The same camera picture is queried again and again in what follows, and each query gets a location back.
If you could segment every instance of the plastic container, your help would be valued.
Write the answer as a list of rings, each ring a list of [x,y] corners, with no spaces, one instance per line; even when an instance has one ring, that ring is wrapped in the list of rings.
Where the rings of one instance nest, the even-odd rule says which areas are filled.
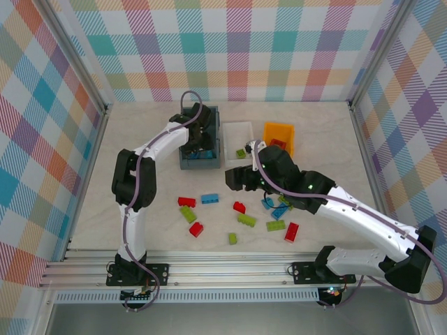
[[[207,128],[207,132],[213,139],[214,149],[211,150],[212,158],[194,158],[188,159],[186,154],[182,152],[182,148],[179,149],[180,169],[181,170],[199,170],[199,169],[219,169],[221,167],[221,148],[219,139],[219,127],[220,118],[217,107],[210,107],[211,109],[211,124]],[[182,114],[188,115],[191,108],[184,108]]]
[[[270,145],[272,140],[280,140],[286,143],[286,151],[293,157],[293,139],[295,137],[295,127],[292,124],[275,124],[266,122],[264,125],[263,140],[266,145]]]
[[[253,128],[251,122],[223,122],[223,157],[227,168],[236,168],[252,164],[250,155],[246,158],[237,158],[236,151],[243,149],[245,145],[253,140]]]

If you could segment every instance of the floor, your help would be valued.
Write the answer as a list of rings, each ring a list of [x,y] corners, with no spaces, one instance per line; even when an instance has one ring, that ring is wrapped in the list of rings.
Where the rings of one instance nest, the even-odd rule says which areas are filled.
[[[155,304],[137,314],[119,304],[62,304],[51,320],[47,335],[419,334],[408,301],[380,288],[327,311],[314,302]]]
[[[251,121],[255,138],[262,138],[266,121],[295,126],[294,161],[301,170],[317,170],[334,179],[353,196],[373,206],[360,150],[346,103],[219,102],[221,123]],[[119,210],[110,187],[117,154],[135,149],[154,137],[179,112],[179,103],[117,103],[108,122],[93,175],[73,235],[72,248],[118,249],[121,234]],[[284,241],[285,231],[267,232],[271,211],[261,205],[263,192],[234,192],[225,185],[224,158],[219,170],[179,168],[175,151],[157,163],[157,195],[146,224],[148,250],[176,251],[319,251],[324,245],[368,248],[362,237],[342,225],[294,209],[283,216],[300,229],[294,244]],[[218,193],[218,204],[194,209],[205,229],[196,239],[178,210],[177,198]],[[243,202],[247,214],[258,219],[254,228],[237,222],[234,201]],[[228,233],[237,234],[230,246]]]

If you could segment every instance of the lime green lego brick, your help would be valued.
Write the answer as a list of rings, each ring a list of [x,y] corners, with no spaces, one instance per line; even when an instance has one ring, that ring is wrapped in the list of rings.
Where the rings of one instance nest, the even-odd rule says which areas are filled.
[[[291,211],[291,210],[293,209],[293,206],[290,204],[289,201],[287,201],[286,199],[284,199],[284,196],[283,196],[283,195],[281,195],[281,196],[278,198],[278,200],[279,200],[279,202],[283,202],[284,204],[286,204],[286,205],[288,206],[288,210],[289,210],[289,211]]]
[[[180,212],[182,213],[186,221],[188,221],[188,223],[192,223],[197,220],[197,216],[194,214],[193,211],[191,211],[191,208],[189,208],[188,206],[180,207]]]
[[[238,158],[245,158],[246,154],[245,154],[244,149],[236,150],[236,156],[237,156]]]
[[[250,227],[254,227],[254,225],[256,224],[256,219],[252,218],[251,216],[245,215],[245,214],[239,214],[237,216],[237,221],[241,222],[245,225],[248,225]]]
[[[268,232],[274,232],[275,230],[283,230],[283,229],[286,229],[286,223],[284,222],[284,220],[267,222]]]
[[[228,234],[228,239],[230,241],[231,246],[237,243],[237,237],[234,232],[231,232],[230,234]]]

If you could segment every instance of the white table surface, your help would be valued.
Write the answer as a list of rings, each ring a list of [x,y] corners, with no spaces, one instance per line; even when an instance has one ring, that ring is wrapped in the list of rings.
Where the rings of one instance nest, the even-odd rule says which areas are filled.
[[[221,123],[251,121],[254,137],[261,139],[267,121],[294,124],[294,161],[301,170],[316,170],[334,179],[350,194],[370,206],[374,201],[362,163],[346,103],[246,103],[219,102]],[[135,149],[154,137],[179,112],[179,103],[117,103],[105,130],[82,211],[73,235],[72,248],[118,249],[121,222],[118,205],[111,192],[117,154]],[[179,168],[175,151],[157,163],[157,194],[149,207],[146,224],[148,250],[280,252],[319,251],[322,246],[367,248],[371,244],[325,218],[294,209],[281,219],[300,225],[295,243],[284,241],[285,230],[267,232],[273,221],[271,210],[261,204],[263,192],[231,191],[225,184],[223,148],[219,170]],[[219,203],[203,205],[202,194],[218,193]],[[193,237],[189,224],[179,212],[179,196],[195,198],[194,212],[205,229]],[[277,195],[272,196],[277,202]],[[234,201],[243,202],[246,214],[258,219],[250,228],[238,223]],[[237,245],[230,246],[228,233],[237,234]]]

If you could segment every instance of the purple cable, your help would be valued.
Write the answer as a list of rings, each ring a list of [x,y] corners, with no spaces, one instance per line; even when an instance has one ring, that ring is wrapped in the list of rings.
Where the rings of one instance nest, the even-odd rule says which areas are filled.
[[[295,192],[290,192],[287,190],[284,190],[283,188],[279,187],[278,185],[276,185],[273,180],[271,180],[267,174],[265,173],[263,166],[261,164],[261,161],[259,159],[259,152],[258,152],[258,145],[261,143],[260,140],[257,140],[254,144],[254,158],[256,161],[256,164],[258,166],[259,172],[261,174],[261,176],[264,178],[264,180],[269,183],[269,185],[271,187],[273,187],[275,190],[283,193],[284,195],[289,195],[291,197],[297,197],[297,198],[320,198],[320,199],[327,199],[327,200],[333,200],[336,202],[340,202],[342,204],[345,204],[347,206],[350,206],[352,208],[356,208],[356,204],[353,202],[350,202],[348,200],[345,199],[340,199],[338,197],[334,197],[333,195],[323,195],[323,194],[313,194],[313,193],[295,193]],[[382,222],[384,225],[388,226],[389,228],[393,229],[394,231],[400,233],[402,236],[405,236],[406,233],[405,231],[403,231],[402,229],[400,229],[397,226],[394,226],[393,224],[389,223],[387,220],[385,220],[384,218],[381,218],[379,215],[375,214],[374,212],[363,208],[363,207],[358,207],[357,210],[362,211],[363,213],[375,218],[376,220],[378,220],[379,222]],[[430,258],[430,260],[433,262],[434,266],[438,269],[439,275],[441,276],[441,281],[442,281],[442,293],[441,295],[439,295],[439,297],[437,297],[434,300],[422,300],[422,299],[417,299],[415,297],[410,297],[408,296],[408,294],[406,292],[403,292],[397,288],[394,288],[393,286],[387,285],[385,283],[382,283],[381,281],[375,279],[374,277],[368,276],[368,278],[370,278],[372,281],[374,281],[375,283],[378,283],[379,285],[382,285],[385,288],[388,288],[389,290],[392,290],[396,293],[398,293],[399,295],[402,295],[403,297],[406,297],[408,300],[411,300],[412,302],[416,302],[419,304],[424,304],[424,305],[435,305],[435,304],[439,304],[440,302],[442,302],[446,296],[447,296],[447,277],[445,272],[442,269],[442,265],[441,263],[439,263],[439,261],[436,259],[436,257],[433,255],[433,253],[428,250],[422,243],[420,243],[417,239],[413,238],[410,235],[406,235],[406,238],[409,239],[411,242],[413,242],[415,245],[417,245],[419,248],[422,249],[422,251],[427,254],[427,256]],[[359,284],[357,285],[357,288],[359,288],[361,285],[361,281],[359,282]]]
[[[145,266],[141,265],[140,262],[138,262],[138,260],[135,258],[135,256],[133,256],[131,249],[128,246],[127,243],[127,235],[126,235],[126,227],[127,227],[127,218],[128,218],[128,214],[129,214],[129,209],[132,208],[132,206],[135,204],[137,197],[138,197],[138,193],[140,191],[140,164],[141,164],[141,160],[142,157],[146,154],[146,152],[151,148],[152,145],[154,145],[154,143],[156,143],[156,141],[158,141],[160,138],[162,138],[164,135],[169,134],[173,131],[176,131],[177,129],[183,128],[188,126],[189,124],[192,124],[195,120],[197,120],[197,118],[200,116],[200,113],[202,112],[202,98],[194,91],[186,91],[182,94],[182,97],[180,98],[180,113],[183,112],[183,99],[184,96],[187,95],[188,93],[190,94],[194,94],[195,96],[197,96],[198,101],[200,103],[200,106],[198,108],[197,114],[189,121],[185,122],[184,124],[181,124],[179,126],[176,126],[174,128],[171,128],[167,131],[164,131],[162,133],[159,133],[156,137],[154,137],[148,144],[147,146],[141,151],[141,154],[138,157],[137,160],[137,165],[135,168],[135,193],[133,194],[133,198],[132,201],[129,203],[129,205],[124,209],[124,220],[123,220],[123,243],[124,243],[124,248],[126,249],[127,254],[129,255],[129,257],[132,259],[132,261],[134,263],[136,263],[141,269],[145,270],[150,276],[152,276],[155,279],[156,282],[156,292],[154,297],[152,298],[151,301],[147,302],[143,307],[141,308],[134,308],[131,309],[127,306],[127,301],[130,298],[127,298],[124,300],[124,305],[127,308],[127,311],[132,311],[132,312],[139,312],[139,311],[144,311],[147,307],[151,306],[156,298],[159,296],[160,293],[160,280],[159,278],[156,276],[156,274],[154,272],[152,272],[151,270],[149,270],[148,268],[146,268]]]

